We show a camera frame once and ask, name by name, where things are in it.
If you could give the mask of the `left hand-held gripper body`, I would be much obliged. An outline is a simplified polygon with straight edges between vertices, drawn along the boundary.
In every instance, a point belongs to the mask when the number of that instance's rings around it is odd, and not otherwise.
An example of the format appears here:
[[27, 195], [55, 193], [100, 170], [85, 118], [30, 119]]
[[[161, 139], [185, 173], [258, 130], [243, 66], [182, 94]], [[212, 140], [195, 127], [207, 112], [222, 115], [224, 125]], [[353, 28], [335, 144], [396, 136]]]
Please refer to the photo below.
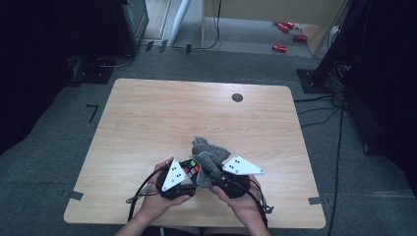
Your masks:
[[177, 159], [172, 159], [166, 164], [159, 174], [156, 181], [156, 189], [160, 195], [168, 200], [196, 194], [197, 183], [194, 184], [184, 172], [181, 163]]

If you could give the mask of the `person's left hand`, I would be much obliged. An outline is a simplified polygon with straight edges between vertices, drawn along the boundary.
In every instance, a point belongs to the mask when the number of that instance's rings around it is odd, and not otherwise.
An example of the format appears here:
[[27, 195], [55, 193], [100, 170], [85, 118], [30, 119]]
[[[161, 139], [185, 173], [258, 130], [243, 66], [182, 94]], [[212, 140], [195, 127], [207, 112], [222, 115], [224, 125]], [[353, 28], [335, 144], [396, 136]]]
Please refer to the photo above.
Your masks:
[[150, 178], [150, 187], [147, 190], [145, 198], [143, 199], [142, 206], [133, 217], [135, 222], [150, 224], [162, 216], [171, 207], [182, 205], [191, 199], [189, 195], [184, 195], [174, 200], [168, 200], [162, 197], [155, 187], [158, 176], [159, 174], [156, 174]]

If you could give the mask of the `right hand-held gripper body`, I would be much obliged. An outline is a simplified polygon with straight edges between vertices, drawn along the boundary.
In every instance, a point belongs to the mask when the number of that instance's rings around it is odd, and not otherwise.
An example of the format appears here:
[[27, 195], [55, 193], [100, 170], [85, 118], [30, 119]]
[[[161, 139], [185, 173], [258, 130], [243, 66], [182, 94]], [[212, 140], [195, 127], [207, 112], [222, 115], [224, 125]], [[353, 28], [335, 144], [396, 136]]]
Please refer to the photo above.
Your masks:
[[262, 175], [265, 171], [240, 155], [233, 156], [220, 166], [218, 174], [211, 173], [214, 186], [218, 186], [228, 198], [243, 197], [250, 189], [250, 175]]

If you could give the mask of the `black cabinet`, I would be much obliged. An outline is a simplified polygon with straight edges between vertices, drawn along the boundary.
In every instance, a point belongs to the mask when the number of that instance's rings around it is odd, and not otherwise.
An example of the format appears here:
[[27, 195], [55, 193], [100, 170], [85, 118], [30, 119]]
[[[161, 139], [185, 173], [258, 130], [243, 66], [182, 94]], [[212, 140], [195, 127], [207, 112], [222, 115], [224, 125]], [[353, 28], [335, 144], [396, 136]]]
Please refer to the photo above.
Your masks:
[[125, 55], [135, 55], [149, 23], [145, 0], [112, 0]]

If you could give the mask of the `multicoloured puzzle cube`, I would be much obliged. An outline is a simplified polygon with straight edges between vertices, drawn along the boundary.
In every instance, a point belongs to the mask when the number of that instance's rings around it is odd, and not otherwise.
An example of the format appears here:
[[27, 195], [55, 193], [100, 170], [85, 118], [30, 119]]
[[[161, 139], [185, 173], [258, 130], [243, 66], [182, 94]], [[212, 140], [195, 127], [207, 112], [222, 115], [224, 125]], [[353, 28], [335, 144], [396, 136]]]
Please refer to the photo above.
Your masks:
[[181, 166], [184, 170], [184, 172], [187, 174], [188, 178], [196, 184], [198, 182], [198, 176], [200, 172], [200, 164], [194, 160], [189, 159], [185, 160], [181, 163]]

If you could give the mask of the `grey fuzzy cloth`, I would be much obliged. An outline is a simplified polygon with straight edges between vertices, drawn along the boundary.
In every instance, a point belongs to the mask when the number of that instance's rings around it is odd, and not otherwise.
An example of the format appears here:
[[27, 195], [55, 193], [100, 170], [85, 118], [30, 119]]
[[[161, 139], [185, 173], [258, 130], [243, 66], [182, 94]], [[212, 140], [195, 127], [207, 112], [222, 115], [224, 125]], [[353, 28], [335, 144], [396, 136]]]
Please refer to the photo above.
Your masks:
[[195, 137], [192, 141], [191, 158], [200, 164], [200, 172], [198, 176], [197, 185], [203, 189], [213, 191], [211, 179], [204, 172], [204, 167], [211, 167], [220, 170], [220, 165], [223, 160], [227, 159], [231, 152], [225, 147], [212, 145], [204, 137]]

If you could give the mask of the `person's right hand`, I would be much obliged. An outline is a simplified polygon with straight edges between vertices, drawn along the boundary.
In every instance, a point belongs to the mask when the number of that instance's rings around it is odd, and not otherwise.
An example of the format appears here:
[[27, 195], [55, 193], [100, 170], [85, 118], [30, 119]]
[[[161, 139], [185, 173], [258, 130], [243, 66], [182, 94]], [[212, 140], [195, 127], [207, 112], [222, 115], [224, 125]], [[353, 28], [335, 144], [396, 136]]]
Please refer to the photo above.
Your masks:
[[214, 186], [213, 190], [217, 197], [225, 202], [234, 212], [236, 217], [245, 225], [247, 229], [265, 227], [263, 217], [257, 206], [257, 201], [260, 199], [259, 191], [256, 187], [260, 187], [260, 183], [254, 175], [249, 176], [251, 180], [250, 192], [254, 196], [253, 198], [249, 194], [245, 194], [241, 198], [230, 199], [221, 188]]

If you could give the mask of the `wooden partition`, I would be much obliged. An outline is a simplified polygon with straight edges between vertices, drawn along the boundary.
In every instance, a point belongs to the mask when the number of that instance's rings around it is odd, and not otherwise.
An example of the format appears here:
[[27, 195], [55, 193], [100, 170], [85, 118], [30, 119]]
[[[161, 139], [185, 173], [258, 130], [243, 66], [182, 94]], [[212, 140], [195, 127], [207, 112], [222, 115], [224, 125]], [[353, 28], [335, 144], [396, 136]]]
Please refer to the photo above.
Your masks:
[[206, 18], [291, 22], [302, 26], [307, 45], [316, 55], [332, 27], [342, 19], [349, 0], [203, 0], [202, 44]]

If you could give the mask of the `black curtain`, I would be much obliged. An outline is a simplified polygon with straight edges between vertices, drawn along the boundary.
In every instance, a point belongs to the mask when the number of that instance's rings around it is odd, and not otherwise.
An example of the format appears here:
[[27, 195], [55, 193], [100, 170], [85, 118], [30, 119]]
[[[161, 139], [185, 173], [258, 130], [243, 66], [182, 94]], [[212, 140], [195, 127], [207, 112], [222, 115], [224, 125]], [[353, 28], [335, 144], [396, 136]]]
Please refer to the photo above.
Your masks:
[[0, 0], [0, 155], [24, 140], [74, 77], [83, 0]]
[[350, 67], [341, 83], [364, 135], [417, 198], [417, 0], [352, 0], [314, 82], [338, 65]]

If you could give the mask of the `black stand base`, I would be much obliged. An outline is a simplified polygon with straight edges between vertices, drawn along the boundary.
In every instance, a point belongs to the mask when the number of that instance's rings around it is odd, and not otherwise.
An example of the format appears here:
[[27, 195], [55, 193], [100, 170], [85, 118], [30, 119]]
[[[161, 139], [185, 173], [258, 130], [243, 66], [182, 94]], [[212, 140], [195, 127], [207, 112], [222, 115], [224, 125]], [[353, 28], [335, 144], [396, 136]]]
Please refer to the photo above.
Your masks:
[[74, 77], [71, 85], [77, 87], [79, 84], [107, 85], [113, 68], [100, 66], [79, 58], [74, 67]]
[[304, 93], [332, 93], [315, 70], [297, 69], [296, 72]]

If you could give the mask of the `white board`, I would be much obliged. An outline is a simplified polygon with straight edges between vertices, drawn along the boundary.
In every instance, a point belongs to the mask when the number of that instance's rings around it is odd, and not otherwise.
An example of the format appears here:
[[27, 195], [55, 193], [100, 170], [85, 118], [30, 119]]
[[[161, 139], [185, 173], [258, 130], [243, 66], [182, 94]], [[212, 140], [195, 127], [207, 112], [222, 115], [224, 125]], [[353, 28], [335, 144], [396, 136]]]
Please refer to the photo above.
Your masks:
[[174, 21], [173, 21], [173, 27], [171, 32], [171, 37], [168, 39], [168, 42], [170, 44], [173, 44], [176, 36], [179, 32], [179, 29], [182, 26], [183, 20], [187, 14], [188, 8], [191, 4], [192, 0], [182, 0], [181, 4], [179, 5], [179, 9], [175, 15]]

